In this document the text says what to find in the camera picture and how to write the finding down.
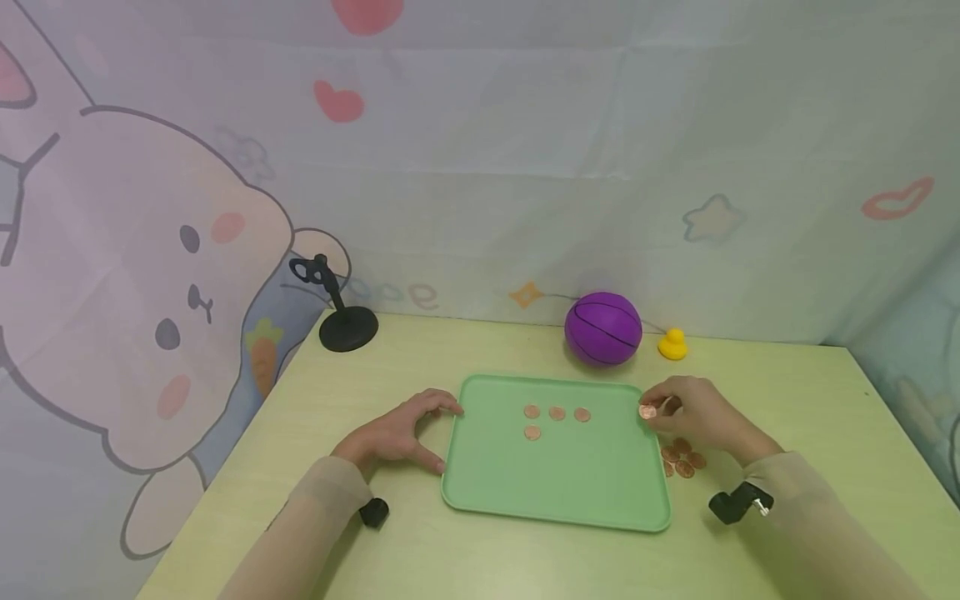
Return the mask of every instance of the wrist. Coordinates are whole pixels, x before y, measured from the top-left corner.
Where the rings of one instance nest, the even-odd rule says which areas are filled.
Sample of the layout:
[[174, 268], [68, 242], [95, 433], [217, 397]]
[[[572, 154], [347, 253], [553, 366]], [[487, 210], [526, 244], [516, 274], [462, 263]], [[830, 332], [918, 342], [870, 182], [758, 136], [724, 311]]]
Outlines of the wrist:
[[782, 454], [783, 448], [762, 429], [750, 423], [749, 427], [733, 440], [727, 452], [745, 468], [760, 459]]
[[360, 429], [343, 438], [330, 452], [330, 456], [354, 463], [360, 469], [360, 472], [365, 475], [373, 462], [372, 447], [367, 440], [367, 436]]

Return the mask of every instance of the light green table surface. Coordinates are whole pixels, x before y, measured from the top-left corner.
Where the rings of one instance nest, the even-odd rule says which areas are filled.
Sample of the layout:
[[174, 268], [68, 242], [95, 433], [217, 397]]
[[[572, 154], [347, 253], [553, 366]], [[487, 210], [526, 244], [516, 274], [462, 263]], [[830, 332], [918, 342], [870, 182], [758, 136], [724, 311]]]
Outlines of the light green table surface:
[[[409, 395], [455, 392], [475, 372], [641, 389], [671, 374], [709, 377], [785, 447], [800, 450], [931, 597], [960, 597], [960, 514], [845, 349], [691, 339], [687, 358], [674, 363], [648, 335], [629, 364], [596, 372], [574, 362], [558, 327], [380, 319], [373, 342], [348, 354], [325, 351], [315, 327], [140, 600], [215, 598], [314, 460]], [[423, 442], [443, 454], [450, 425], [434, 422]], [[726, 527], [708, 511], [710, 497], [739, 478], [729, 458], [706, 455], [706, 470], [667, 480], [673, 523], [655, 535], [458, 513], [442, 501], [439, 478], [382, 468], [371, 486], [390, 503], [390, 518], [380, 532], [353, 523], [317, 597], [808, 597], [769, 523], [751, 511]]]

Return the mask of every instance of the plastic tray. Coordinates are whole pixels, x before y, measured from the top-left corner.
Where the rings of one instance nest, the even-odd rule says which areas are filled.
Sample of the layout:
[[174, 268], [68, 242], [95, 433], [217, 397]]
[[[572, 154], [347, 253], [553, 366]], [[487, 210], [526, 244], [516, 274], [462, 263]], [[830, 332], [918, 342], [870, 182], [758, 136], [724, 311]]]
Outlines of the plastic tray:
[[[670, 524], [660, 443], [621, 383], [478, 374], [464, 381], [453, 423], [444, 501], [464, 511], [658, 532]], [[540, 416], [528, 419], [534, 404]], [[563, 420], [549, 409], [560, 406]], [[590, 420], [574, 418], [577, 408]], [[527, 425], [540, 438], [524, 436]]]

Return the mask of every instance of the black clamp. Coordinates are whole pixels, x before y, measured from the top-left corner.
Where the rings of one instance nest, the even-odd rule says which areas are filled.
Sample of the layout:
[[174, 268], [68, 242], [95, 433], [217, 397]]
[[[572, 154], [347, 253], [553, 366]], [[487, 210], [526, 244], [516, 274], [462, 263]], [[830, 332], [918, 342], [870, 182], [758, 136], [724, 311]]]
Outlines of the black clamp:
[[761, 516], [767, 516], [774, 507], [774, 497], [746, 481], [732, 493], [720, 492], [709, 502], [710, 510], [725, 525], [739, 522], [752, 506], [756, 506]]
[[364, 306], [346, 306], [340, 295], [337, 276], [326, 264], [326, 256], [317, 254], [310, 260], [292, 258], [290, 270], [304, 283], [322, 285], [333, 301], [336, 312], [320, 324], [320, 342], [334, 352], [350, 352], [373, 339], [380, 327], [376, 315]]
[[360, 520], [371, 529], [379, 529], [390, 515], [390, 506], [383, 498], [374, 498], [360, 509]]

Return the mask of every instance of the purple basketball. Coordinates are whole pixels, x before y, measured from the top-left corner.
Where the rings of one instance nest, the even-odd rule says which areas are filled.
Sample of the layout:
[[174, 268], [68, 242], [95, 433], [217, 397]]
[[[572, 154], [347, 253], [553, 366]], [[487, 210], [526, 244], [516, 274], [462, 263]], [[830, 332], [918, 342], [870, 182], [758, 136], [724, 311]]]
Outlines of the purple basketball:
[[577, 358], [593, 367], [612, 367], [634, 355], [643, 327], [629, 300], [610, 292], [594, 292], [570, 307], [564, 332]]

